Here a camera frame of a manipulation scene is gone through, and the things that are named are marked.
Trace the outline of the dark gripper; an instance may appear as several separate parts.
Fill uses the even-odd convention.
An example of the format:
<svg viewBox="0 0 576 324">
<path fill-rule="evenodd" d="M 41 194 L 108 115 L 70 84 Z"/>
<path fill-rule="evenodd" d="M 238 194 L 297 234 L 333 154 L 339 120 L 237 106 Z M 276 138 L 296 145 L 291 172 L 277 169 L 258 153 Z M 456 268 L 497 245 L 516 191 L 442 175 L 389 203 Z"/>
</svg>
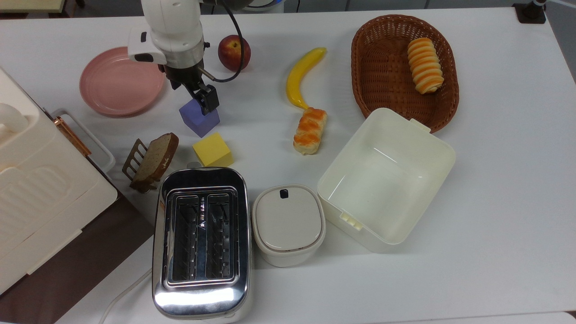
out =
<svg viewBox="0 0 576 324">
<path fill-rule="evenodd" d="M 220 103 L 216 88 L 204 84 L 200 68 L 204 68 L 204 63 L 188 68 L 174 68 L 164 64 L 163 72 L 173 90 L 181 85 L 186 87 L 192 98 L 200 104 L 202 115 L 206 116 L 219 107 Z"/>
</svg>

